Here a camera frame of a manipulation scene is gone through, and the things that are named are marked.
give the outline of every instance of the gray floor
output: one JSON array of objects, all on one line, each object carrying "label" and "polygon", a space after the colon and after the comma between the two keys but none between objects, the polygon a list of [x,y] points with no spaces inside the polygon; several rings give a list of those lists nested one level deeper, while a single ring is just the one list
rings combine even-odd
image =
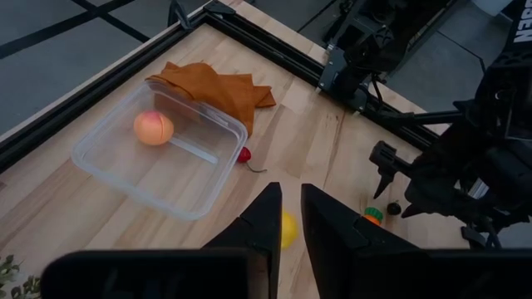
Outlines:
[{"label": "gray floor", "polygon": [[[88,1],[100,6],[110,0]],[[180,1],[187,12],[207,2]],[[327,9],[329,0],[255,0],[253,5],[322,45],[323,33],[338,16],[337,2]],[[169,0],[135,0],[110,14],[153,37],[166,27],[168,6]],[[0,45],[84,11],[71,0],[4,0],[0,3]],[[454,100],[468,100],[475,94],[483,64],[488,66],[498,56],[508,30],[508,22],[468,3],[388,85],[425,110],[452,109]],[[139,45],[135,38],[97,18],[0,60],[0,134]],[[531,228],[515,225],[501,233],[501,240],[507,247],[532,247]]]}]

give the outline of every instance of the metal bracket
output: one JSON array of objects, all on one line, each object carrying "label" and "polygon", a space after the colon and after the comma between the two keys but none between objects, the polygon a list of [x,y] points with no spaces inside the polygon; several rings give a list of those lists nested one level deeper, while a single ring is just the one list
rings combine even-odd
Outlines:
[{"label": "metal bracket", "polygon": [[233,8],[221,3],[220,1],[216,1],[216,0],[211,1],[208,4],[206,4],[203,7],[203,9],[206,12],[218,13],[218,14],[221,14],[221,15],[224,15],[224,14],[226,14],[226,15],[234,15],[234,14],[236,14],[236,11]]},{"label": "metal bracket", "polygon": [[177,21],[180,22],[183,29],[185,29],[187,32],[191,32],[194,30],[192,25],[190,25],[189,17],[187,16],[185,9],[181,6],[177,0],[170,0],[170,10],[168,13],[168,26],[176,23]]},{"label": "metal bracket", "polygon": [[[336,79],[338,72],[347,67],[345,58],[343,57],[343,50],[334,47],[329,52],[329,59],[325,67],[323,68],[322,76],[319,78],[319,88],[330,96],[335,96],[334,80]],[[368,94],[364,91],[365,87],[361,86],[351,99],[342,99],[342,102],[354,110],[363,111],[366,108]]]}]

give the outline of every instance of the black knob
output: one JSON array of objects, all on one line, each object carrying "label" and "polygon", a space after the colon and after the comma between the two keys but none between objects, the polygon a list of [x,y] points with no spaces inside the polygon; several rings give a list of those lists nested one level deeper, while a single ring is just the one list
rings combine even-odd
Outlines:
[{"label": "black knob", "polygon": [[386,206],[386,211],[388,212],[388,215],[396,216],[402,212],[402,209],[399,203],[389,203]]}]

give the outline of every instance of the black cable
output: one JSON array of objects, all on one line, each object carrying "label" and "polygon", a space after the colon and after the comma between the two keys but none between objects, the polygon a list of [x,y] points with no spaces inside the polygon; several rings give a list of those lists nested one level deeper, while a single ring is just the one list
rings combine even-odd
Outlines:
[{"label": "black cable", "polygon": [[378,74],[377,73],[372,73],[373,88],[375,89],[375,93],[377,93],[377,99],[379,101],[379,106],[377,107],[377,111],[379,111],[381,109],[381,107],[384,106],[384,100],[382,99],[381,91],[379,91],[379,87],[377,85],[377,81],[378,81]]}]

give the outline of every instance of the green plant leaf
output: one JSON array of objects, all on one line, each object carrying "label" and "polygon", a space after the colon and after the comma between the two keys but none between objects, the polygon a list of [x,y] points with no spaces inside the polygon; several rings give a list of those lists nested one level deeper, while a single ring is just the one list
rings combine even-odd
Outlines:
[{"label": "green plant leaf", "polygon": [[0,274],[0,283],[12,282],[15,276],[12,272]]},{"label": "green plant leaf", "polygon": [[14,287],[11,289],[11,297],[16,298],[22,295],[22,291],[20,290],[20,287]]}]

